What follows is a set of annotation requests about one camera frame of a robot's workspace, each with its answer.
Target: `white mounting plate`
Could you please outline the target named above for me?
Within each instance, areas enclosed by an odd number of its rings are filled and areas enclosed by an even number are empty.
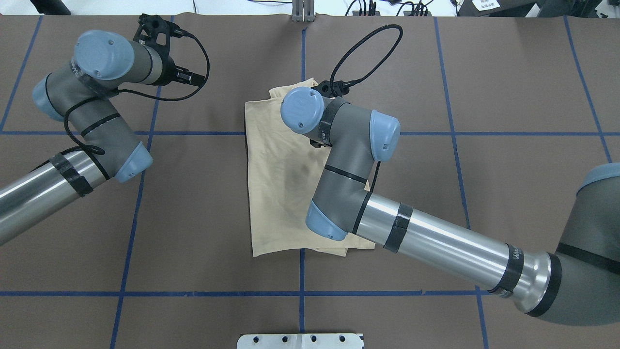
[[[284,333],[243,335],[237,349],[364,349],[364,335],[358,333]]]

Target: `beige fabric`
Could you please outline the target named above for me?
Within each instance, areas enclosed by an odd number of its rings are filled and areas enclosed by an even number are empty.
[[[331,241],[306,227],[306,213],[329,148],[315,149],[308,138],[282,122],[280,105],[298,86],[316,86],[309,79],[274,88],[270,99],[246,103],[247,187],[250,194],[252,252],[265,253],[310,248],[345,256],[347,248],[372,249],[374,244],[353,234]]]

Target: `blue joint cap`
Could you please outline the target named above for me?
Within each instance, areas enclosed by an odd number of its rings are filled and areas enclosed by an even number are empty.
[[[308,207],[306,226],[320,236],[335,241],[342,241],[347,236],[346,231],[340,229],[338,225],[335,225],[318,207],[316,207],[314,200],[310,201],[310,207]]]
[[[306,134],[321,121],[325,102],[317,91],[309,87],[298,87],[284,96],[280,115],[282,121],[296,134]]]
[[[120,183],[125,183],[149,168],[152,164],[153,158],[151,154],[149,154],[149,151],[144,147],[144,144],[140,142],[127,158],[127,161],[121,166],[115,177]]]
[[[133,66],[133,47],[121,35],[89,30],[80,35],[74,48],[77,65],[95,79],[114,80]]]
[[[388,161],[401,136],[401,123],[378,111],[370,113],[370,150],[375,161]]]
[[[54,109],[51,105],[50,97],[47,95],[47,78],[46,76],[32,90],[32,100],[35,101],[35,105],[40,111],[46,113],[49,117],[56,121],[64,121],[64,117]]]
[[[583,184],[581,188],[579,188],[579,191],[589,184],[613,177],[620,177],[620,163],[607,163],[594,167],[583,180]]]

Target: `white bracket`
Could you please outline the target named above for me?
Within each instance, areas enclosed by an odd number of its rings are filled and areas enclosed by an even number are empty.
[[[314,22],[314,0],[293,0],[293,22]]]
[[[237,349],[364,349],[359,333],[243,335]]]

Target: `robotic manipulator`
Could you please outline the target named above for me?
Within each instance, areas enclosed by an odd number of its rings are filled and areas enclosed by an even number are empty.
[[[284,123],[332,147],[306,225],[332,240],[357,234],[460,276],[549,322],[620,320],[620,163],[593,169],[577,193],[555,253],[529,253],[365,190],[375,161],[390,159],[397,119],[299,87],[281,106]]]
[[[146,147],[109,101],[119,92],[135,93],[119,91],[119,85],[163,86],[176,81],[198,86],[193,95],[205,84],[205,76],[176,66],[169,56],[171,37],[190,37],[206,57],[191,33],[159,16],[143,14],[138,23],[133,41],[101,30],[83,33],[71,61],[34,88],[32,97],[37,107],[64,122],[77,146],[0,189],[0,245],[106,180],[115,177],[124,183],[151,166],[153,158]],[[165,37],[165,45],[157,43],[160,35]],[[71,134],[68,122],[87,144]]]

